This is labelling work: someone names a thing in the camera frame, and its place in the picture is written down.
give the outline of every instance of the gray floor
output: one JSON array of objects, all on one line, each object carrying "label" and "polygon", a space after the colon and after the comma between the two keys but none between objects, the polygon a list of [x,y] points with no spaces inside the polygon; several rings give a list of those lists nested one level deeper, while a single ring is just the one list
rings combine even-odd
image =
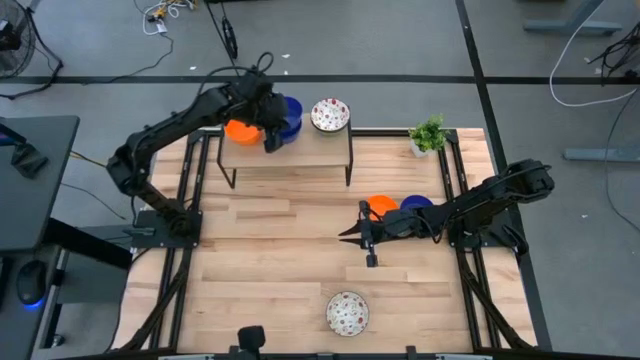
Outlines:
[{"label": "gray floor", "polygon": [[[577,1],[467,0],[466,5],[485,75],[548,76],[567,37],[527,34],[522,21],[567,16]],[[276,55],[272,74],[473,74],[453,1],[268,0],[226,7],[239,38],[239,63],[252,64],[262,51],[270,50]],[[219,7],[214,11],[220,15]],[[618,21],[626,33],[638,14],[633,0],[607,1],[594,19]],[[64,76],[129,73],[152,64],[168,48],[165,39],[142,34],[140,14],[129,1],[43,1],[36,21],[47,43],[65,60]],[[183,11],[167,26],[175,40],[174,54],[144,75],[202,75],[228,64],[205,9]],[[584,57],[597,55],[622,35],[576,39],[558,76],[595,76],[595,66],[586,65]],[[36,54],[24,75],[47,71],[46,61]],[[0,91],[28,87],[3,85]],[[0,102],[0,113],[78,115],[81,124],[74,148],[104,161],[131,132],[186,107],[196,88],[196,84],[55,85],[19,101]],[[326,96],[339,97],[352,107],[354,126],[406,127],[441,112],[447,126],[485,127],[475,85],[282,83],[277,89],[298,97],[305,106]],[[560,97],[575,102],[626,91],[621,86],[557,88]],[[568,146],[604,145],[622,103],[564,108],[553,101],[545,85],[491,85],[489,92],[507,159],[535,158],[553,165],[557,183],[553,195],[521,210],[554,349],[640,356],[636,341],[640,285],[635,280],[639,234],[609,209],[602,165],[569,163],[560,156]],[[627,111],[615,144],[640,136],[634,121],[639,108]],[[634,185],[639,180],[637,166],[612,164],[612,197],[636,222],[640,222],[640,196]],[[117,192],[104,170],[72,160],[64,181],[95,192],[130,217],[128,199]],[[69,189],[60,191],[54,216],[77,226],[124,223],[87,195]],[[116,304],[103,304],[65,311],[60,331],[69,345],[58,349],[56,356],[104,349],[115,326],[109,320],[116,309]]]}]

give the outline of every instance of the black clamp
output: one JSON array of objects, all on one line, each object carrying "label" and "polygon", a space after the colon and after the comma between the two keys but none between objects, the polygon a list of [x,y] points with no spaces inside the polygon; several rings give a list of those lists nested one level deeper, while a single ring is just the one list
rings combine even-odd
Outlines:
[{"label": "black clamp", "polygon": [[407,360],[418,360],[418,350],[414,345],[407,346]]}]

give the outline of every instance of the wooden surface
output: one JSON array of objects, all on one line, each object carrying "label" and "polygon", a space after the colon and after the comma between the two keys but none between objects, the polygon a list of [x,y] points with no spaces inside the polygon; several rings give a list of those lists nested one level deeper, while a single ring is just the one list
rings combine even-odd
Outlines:
[{"label": "wooden surface", "polygon": [[348,164],[347,129],[335,134],[323,134],[313,127],[309,114],[302,117],[302,129],[296,141],[274,153],[266,154],[262,141],[254,146],[242,146],[225,138],[222,144],[222,165],[225,168],[322,167]]},{"label": "wooden surface", "polygon": [[[484,133],[458,131],[475,186],[493,175]],[[375,269],[366,267],[363,250],[337,241],[354,224],[358,200],[370,195],[387,194],[398,203],[411,194],[445,200],[437,157],[415,158],[408,141],[354,138],[351,187],[344,185],[342,168],[247,169],[233,190],[210,160],[203,238],[192,260],[179,351],[225,353],[237,344],[240,327],[257,324],[265,327],[264,352],[271,353],[400,353],[407,345],[419,352],[470,351],[460,277],[446,239],[439,245],[427,239],[380,245]],[[215,159],[214,143],[209,159]],[[153,183],[167,195],[175,195],[183,155],[184,141],[158,155]],[[496,305],[535,343],[513,254],[491,248],[484,256]],[[116,347],[153,307],[163,260],[163,250],[152,250],[132,269]],[[334,334],[325,320],[326,303],[345,290],[362,295],[371,310],[367,329],[354,338]],[[476,307],[488,345],[478,301]]]}]

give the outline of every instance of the white cable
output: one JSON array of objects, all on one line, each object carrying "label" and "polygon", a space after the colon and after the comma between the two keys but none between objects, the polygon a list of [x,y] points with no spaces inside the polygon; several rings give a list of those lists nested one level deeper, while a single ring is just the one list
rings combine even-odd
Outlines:
[{"label": "white cable", "polygon": [[[147,31],[147,14],[151,11],[154,10],[156,8],[159,8],[161,6],[166,6],[167,7],[167,12],[169,13],[169,15],[174,18],[177,19],[180,16],[180,10],[178,8],[181,7],[189,7],[191,9],[193,9],[193,3],[189,0],[184,0],[186,1],[186,3],[177,3],[177,2],[172,2],[172,3],[167,3],[167,0],[162,0],[159,3],[157,3],[156,5],[153,5],[149,8],[147,8],[144,13],[142,14],[142,31],[145,33],[145,35],[157,35],[160,34],[161,31],[153,31],[153,32],[148,32]],[[162,26],[164,25],[164,21],[162,21],[162,19],[158,19],[157,20],[158,23],[160,23]]]},{"label": "white cable", "polygon": [[[144,11],[144,13],[142,14],[142,31],[144,32],[145,35],[157,35],[160,34],[160,31],[154,31],[154,32],[148,32],[147,31],[147,14],[149,13],[149,11],[158,8],[160,6],[164,5],[164,1],[161,1],[159,3],[157,3],[156,5],[153,5],[151,7],[149,7],[148,9],[146,9]],[[164,25],[164,22],[160,19],[158,19],[158,22],[162,25]]]},{"label": "white cable", "polygon": [[571,37],[569,38],[569,41],[567,41],[567,45],[565,45],[564,50],[562,50],[562,53],[560,54],[560,58],[558,58],[558,62],[556,63],[556,66],[553,67],[553,70],[551,71],[551,75],[549,75],[549,89],[551,90],[551,96],[553,96],[553,99],[556,102],[558,102],[558,104],[560,104],[560,105],[563,105],[563,106],[566,106],[566,107],[583,107],[583,106],[589,106],[589,105],[604,104],[604,103],[609,103],[609,102],[614,102],[614,101],[618,101],[618,100],[624,99],[627,96],[633,95],[633,93],[635,93],[638,90],[638,89],[633,89],[632,91],[629,91],[628,93],[626,93],[624,95],[621,95],[621,96],[618,96],[618,97],[615,97],[615,98],[612,98],[612,99],[596,100],[596,101],[586,102],[586,103],[582,103],[582,104],[565,103],[562,100],[558,99],[558,97],[556,96],[555,91],[553,91],[553,75],[556,73],[556,70],[558,69],[558,66],[560,66],[560,63],[562,62],[562,58],[564,57],[564,54],[567,52],[567,49],[569,48],[569,45],[571,45],[571,42],[573,41],[573,38],[576,37],[576,35],[578,35],[578,32],[580,32],[580,30],[582,29],[584,24],[586,24],[587,21],[589,21],[589,19],[591,19],[593,14],[595,14],[596,11],[598,11],[598,9],[600,9],[600,6],[602,6],[602,4],[604,4],[604,2],[602,2],[600,5],[598,5],[598,7],[595,10],[593,10],[591,15],[589,15],[589,17],[584,22],[582,22],[582,24],[580,24],[580,26],[578,26],[578,28],[573,33],[573,35],[571,35]]}]

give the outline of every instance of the orange bowl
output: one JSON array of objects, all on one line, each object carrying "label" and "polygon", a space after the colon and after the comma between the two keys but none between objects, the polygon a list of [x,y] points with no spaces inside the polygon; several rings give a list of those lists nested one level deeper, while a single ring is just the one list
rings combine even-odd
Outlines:
[{"label": "orange bowl", "polygon": [[253,145],[262,138],[262,131],[257,127],[247,126],[237,120],[230,120],[224,127],[224,133],[233,142],[240,145]]},{"label": "orange bowl", "polygon": [[[387,195],[373,195],[367,199],[367,201],[369,202],[371,210],[375,211],[376,214],[380,216],[383,216],[389,210],[398,209],[398,204],[396,204],[396,202]],[[378,220],[378,218],[373,214],[369,215],[369,219]]]}]

